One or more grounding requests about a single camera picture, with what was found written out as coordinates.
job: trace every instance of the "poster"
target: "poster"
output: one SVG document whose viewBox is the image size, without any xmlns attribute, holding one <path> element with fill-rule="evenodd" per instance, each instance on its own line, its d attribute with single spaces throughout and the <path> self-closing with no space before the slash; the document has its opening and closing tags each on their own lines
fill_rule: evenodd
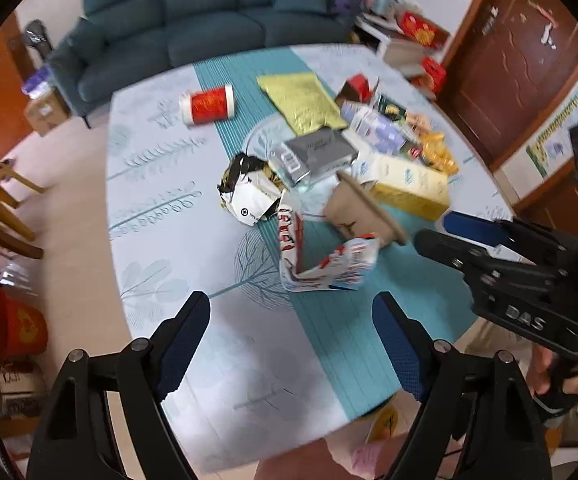
<svg viewBox="0 0 578 480">
<path fill-rule="evenodd" d="M 555 173 L 572 155 L 568 131 L 578 124 L 578 86 L 527 144 L 526 152 L 542 178 Z"/>
</svg>

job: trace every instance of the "screw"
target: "screw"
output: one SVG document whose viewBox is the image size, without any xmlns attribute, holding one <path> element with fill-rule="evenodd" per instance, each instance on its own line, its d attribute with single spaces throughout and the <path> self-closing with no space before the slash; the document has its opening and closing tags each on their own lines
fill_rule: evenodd
<svg viewBox="0 0 578 480">
<path fill-rule="evenodd" d="M 149 346 L 149 339 L 146 337 L 139 337 L 131 341 L 131 350 L 134 352 L 140 352 Z"/>
<path fill-rule="evenodd" d="M 67 355 L 67 359 L 69 359 L 69 361 L 71 361 L 72 363 L 76 363 L 80 361 L 84 355 L 85 352 L 80 350 L 80 348 L 77 348 L 76 350 L 72 350 L 71 352 L 69 352 L 69 355 Z"/>
<path fill-rule="evenodd" d="M 451 350 L 451 344 L 444 339 L 436 339 L 434 341 L 434 348 L 441 354 L 446 354 Z"/>
<path fill-rule="evenodd" d="M 498 359 L 503 363 L 509 364 L 514 362 L 514 355 L 507 350 L 501 350 L 498 352 Z"/>
</svg>

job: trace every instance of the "red bucket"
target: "red bucket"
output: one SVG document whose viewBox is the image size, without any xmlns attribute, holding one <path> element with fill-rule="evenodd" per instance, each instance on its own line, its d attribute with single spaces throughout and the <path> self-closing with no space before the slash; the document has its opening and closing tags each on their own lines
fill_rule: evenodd
<svg viewBox="0 0 578 480">
<path fill-rule="evenodd" d="M 12 300 L 0 288 L 0 357 L 40 354 L 47 348 L 47 323 L 32 306 Z"/>
</svg>

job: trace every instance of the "wooden chair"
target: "wooden chair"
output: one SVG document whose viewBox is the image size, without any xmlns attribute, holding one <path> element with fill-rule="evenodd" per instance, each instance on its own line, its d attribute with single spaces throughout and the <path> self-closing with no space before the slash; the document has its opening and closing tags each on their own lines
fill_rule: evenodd
<svg viewBox="0 0 578 480">
<path fill-rule="evenodd" d="M 37 186 L 33 182 L 27 180 L 26 178 L 22 177 L 15 171 L 11 170 L 7 167 L 0 168 L 0 182 L 10 176 L 20 183 L 24 184 L 25 186 L 33 189 L 38 193 L 44 193 L 47 189 L 44 187 Z M 1 186 L 0 186 L 0 222 L 6 225 L 14 232 L 18 233 L 20 236 L 32 242 L 36 239 L 36 234 L 29 229 L 10 209 L 16 209 L 20 205 L 20 202 L 17 201 L 13 196 L 7 193 Z M 16 238 L 7 232 L 5 232 L 0 227 L 0 245 L 4 248 L 9 249 L 10 251 L 14 251 L 15 253 L 22 254 L 23 256 L 28 256 L 29 258 L 40 259 L 43 256 L 43 250 L 39 247 L 33 246 Z"/>
</svg>

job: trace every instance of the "human hand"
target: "human hand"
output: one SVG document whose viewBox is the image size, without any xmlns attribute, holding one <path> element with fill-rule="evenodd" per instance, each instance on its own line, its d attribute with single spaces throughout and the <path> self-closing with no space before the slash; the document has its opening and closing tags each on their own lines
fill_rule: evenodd
<svg viewBox="0 0 578 480">
<path fill-rule="evenodd" d="M 555 354 L 542 346 L 533 345 L 531 351 L 531 363 L 527 372 L 527 384 L 531 394 L 543 395 L 549 391 L 551 386 L 549 378 L 549 367 L 551 366 Z M 578 395 L 578 375 L 566 379 L 562 385 L 562 391 L 566 394 Z"/>
</svg>

